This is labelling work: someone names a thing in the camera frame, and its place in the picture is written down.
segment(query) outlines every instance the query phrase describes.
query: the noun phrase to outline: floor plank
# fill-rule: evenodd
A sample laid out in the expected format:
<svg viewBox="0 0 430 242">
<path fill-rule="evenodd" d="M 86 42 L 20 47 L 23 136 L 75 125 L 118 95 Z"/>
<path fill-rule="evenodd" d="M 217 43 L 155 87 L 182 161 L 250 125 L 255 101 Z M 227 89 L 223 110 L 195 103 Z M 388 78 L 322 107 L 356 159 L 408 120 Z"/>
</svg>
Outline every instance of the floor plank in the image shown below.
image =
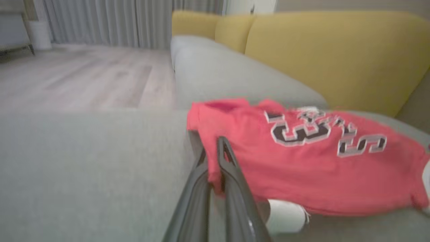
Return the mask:
<svg viewBox="0 0 430 242">
<path fill-rule="evenodd" d="M 0 113 L 172 109 L 166 50 L 54 45 L 0 56 Z"/>
</svg>

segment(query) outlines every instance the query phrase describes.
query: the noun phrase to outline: yellow cushion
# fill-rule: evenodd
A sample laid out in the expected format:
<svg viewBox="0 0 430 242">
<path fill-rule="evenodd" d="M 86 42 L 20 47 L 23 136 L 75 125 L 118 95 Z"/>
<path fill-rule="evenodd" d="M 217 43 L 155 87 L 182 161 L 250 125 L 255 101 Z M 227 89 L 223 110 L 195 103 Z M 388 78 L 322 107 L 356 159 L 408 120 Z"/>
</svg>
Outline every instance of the yellow cushion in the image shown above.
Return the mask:
<svg viewBox="0 0 430 242">
<path fill-rule="evenodd" d="M 245 53 L 246 40 L 255 16 L 226 16 L 218 20 L 215 29 L 215 41 L 229 48 Z"/>
<path fill-rule="evenodd" d="M 310 86 L 332 108 L 395 116 L 430 66 L 430 24 L 405 12 L 258 16 L 245 54 Z"/>
<path fill-rule="evenodd" d="M 172 36 L 189 34 L 215 39 L 220 16 L 192 11 L 175 11 L 172 15 Z"/>
</svg>

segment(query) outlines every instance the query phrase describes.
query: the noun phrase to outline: printed number on shirt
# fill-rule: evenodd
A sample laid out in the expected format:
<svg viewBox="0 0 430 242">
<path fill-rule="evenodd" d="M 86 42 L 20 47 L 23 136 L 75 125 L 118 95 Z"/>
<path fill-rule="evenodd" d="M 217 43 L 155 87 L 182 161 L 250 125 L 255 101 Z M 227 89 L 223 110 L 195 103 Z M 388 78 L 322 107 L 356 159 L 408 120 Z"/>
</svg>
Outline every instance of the printed number on shirt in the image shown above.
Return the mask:
<svg viewBox="0 0 430 242">
<path fill-rule="evenodd" d="M 352 123 L 345 125 L 344 120 L 340 117 L 324 118 L 326 114 L 319 110 L 299 114 L 298 119 L 303 119 L 304 123 L 293 127 L 290 135 L 288 135 L 290 128 L 285 121 L 284 115 L 267 112 L 264 112 L 264 115 L 268 123 L 275 123 L 271 129 L 273 140 L 286 147 L 302 146 L 327 139 L 330 136 L 331 126 L 329 123 L 332 120 L 334 120 L 332 122 L 333 126 L 342 129 L 342 137 L 337 148 L 339 157 L 361 155 L 367 150 L 368 145 L 370 145 L 369 153 L 382 152 L 387 144 L 385 135 L 375 134 L 361 136 L 354 146 L 354 138 L 357 135 L 355 125 Z"/>
</svg>

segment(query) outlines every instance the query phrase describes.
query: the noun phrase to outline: red shirt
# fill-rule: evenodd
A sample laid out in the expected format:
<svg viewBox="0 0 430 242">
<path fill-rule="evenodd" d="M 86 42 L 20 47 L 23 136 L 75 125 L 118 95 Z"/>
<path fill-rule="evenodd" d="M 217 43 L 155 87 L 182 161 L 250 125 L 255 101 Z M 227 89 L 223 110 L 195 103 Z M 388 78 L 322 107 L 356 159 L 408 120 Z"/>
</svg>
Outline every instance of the red shirt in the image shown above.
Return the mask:
<svg viewBox="0 0 430 242">
<path fill-rule="evenodd" d="M 430 155 L 424 147 L 347 112 L 219 100 L 194 103 L 187 129 L 200 135 L 216 192 L 221 192 L 216 140 L 225 136 L 256 199 L 345 216 L 429 205 L 422 174 Z"/>
</svg>

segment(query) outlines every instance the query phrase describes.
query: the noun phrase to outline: gray curtain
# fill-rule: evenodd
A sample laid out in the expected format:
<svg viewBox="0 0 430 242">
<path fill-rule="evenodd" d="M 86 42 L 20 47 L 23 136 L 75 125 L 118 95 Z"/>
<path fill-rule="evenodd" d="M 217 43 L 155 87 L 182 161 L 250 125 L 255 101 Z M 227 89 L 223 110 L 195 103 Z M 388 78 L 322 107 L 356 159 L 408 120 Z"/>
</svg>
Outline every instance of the gray curtain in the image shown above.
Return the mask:
<svg viewBox="0 0 430 242">
<path fill-rule="evenodd" d="M 221 13 L 222 0 L 44 0 L 55 43 L 167 49 L 172 11 Z"/>
</svg>

